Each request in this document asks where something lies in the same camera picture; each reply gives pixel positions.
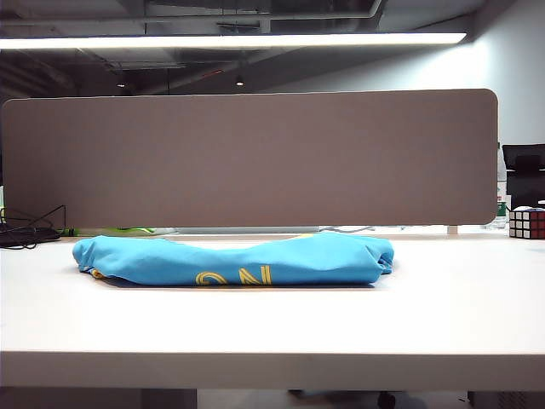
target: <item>ceiling pipe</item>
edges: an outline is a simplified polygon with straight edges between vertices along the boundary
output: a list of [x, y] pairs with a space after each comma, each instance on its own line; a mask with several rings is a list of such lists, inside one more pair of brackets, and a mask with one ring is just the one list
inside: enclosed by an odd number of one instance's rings
[[30, 81], [27, 81], [24, 78], [14, 75], [11, 72], [0, 71], [0, 78], [12, 83], [13, 85], [17, 85], [23, 89], [28, 89], [33, 94], [34, 93], [40, 94], [40, 95], [48, 94], [48, 91], [44, 87], [41, 87], [40, 85], [37, 85], [37, 84], [33, 84]]
[[30, 72], [25, 71], [24, 69], [18, 68], [14, 64], [9, 64], [6, 61], [1, 61], [0, 60], [0, 73], [1, 72], [9, 72], [11, 74], [16, 75], [19, 78], [25, 79], [26, 81], [28, 81], [30, 83], [33, 83], [33, 84], [35, 84], [35, 85], [37, 85], [39, 87], [47, 88], [48, 86], [51, 85], [50, 81], [48, 82], [47, 80], [45, 80], [43, 78], [36, 77], [36, 76], [32, 75]]
[[63, 24], [149, 24], [180, 23], [183, 21], [255, 21], [255, 20], [336, 20], [336, 19], [371, 19], [381, 5], [382, 0], [375, 0], [369, 11], [330, 11], [304, 13], [252, 13], [252, 14], [187, 14], [155, 15], [141, 17], [93, 17], [93, 18], [56, 18], [56, 19], [1, 19], [0, 26], [61, 26]]
[[20, 89], [15, 89], [7, 84], [0, 84], [0, 95], [7, 95], [13, 98], [30, 98], [30, 94], [27, 92], [21, 91]]
[[[269, 51], [258, 53], [258, 54], [252, 55], [247, 60], [245, 60], [245, 64], [255, 64], [256, 62], [268, 60], [269, 58], [276, 57], [277, 55], [284, 54], [285, 52], [286, 52], [285, 49], [272, 49]], [[202, 79], [212, 77], [215, 74], [222, 74], [225, 72], [235, 70], [238, 67], [239, 67], [238, 61], [229, 62], [227, 64], [215, 66], [214, 68], [207, 68], [205, 70], [200, 70], [198, 72], [195, 72], [192, 75], [170, 81], [169, 86], [167, 84], [159, 84], [159, 85], [153, 85], [151, 87], [147, 87], [144, 89], [138, 89], [136, 90], [136, 94], [137, 95], [155, 95], [160, 92], [164, 92], [167, 88], [170, 88], [170, 89], [180, 88], [180, 87], [183, 87], [184, 85], [196, 83], [197, 81], [201, 81]]]

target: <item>blue cloth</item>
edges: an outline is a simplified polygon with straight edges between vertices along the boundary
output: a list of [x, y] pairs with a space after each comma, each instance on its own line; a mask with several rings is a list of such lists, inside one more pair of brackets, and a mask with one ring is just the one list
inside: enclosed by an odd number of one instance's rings
[[73, 255], [81, 272], [143, 285], [362, 285], [391, 273], [393, 262], [388, 240], [341, 233], [233, 250], [99, 236], [78, 241]]

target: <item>ceiling light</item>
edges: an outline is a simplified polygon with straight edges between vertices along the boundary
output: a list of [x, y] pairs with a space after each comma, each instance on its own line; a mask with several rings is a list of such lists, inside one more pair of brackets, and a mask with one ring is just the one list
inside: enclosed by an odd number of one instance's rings
[[454, 44], [465, 33], [307, 34], [183, 37], [0, 38], [0, 49], [268, 49], [343, 45]]

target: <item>rubik's cube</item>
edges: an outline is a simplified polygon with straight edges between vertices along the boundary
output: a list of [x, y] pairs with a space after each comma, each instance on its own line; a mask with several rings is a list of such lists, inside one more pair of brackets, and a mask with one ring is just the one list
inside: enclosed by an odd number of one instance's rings
[[509, 237], [545, 239], [545, 209], [510, 211]]

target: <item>white desk surface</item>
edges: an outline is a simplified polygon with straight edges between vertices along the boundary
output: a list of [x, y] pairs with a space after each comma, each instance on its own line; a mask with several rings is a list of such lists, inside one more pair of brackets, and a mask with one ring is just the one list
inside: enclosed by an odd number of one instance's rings
[[545, 390], [545, 241], [393, 246], [375, 288], [306, 289], [119, 287], [79, 273], [69, 242], [2, 251], [2, 383]]

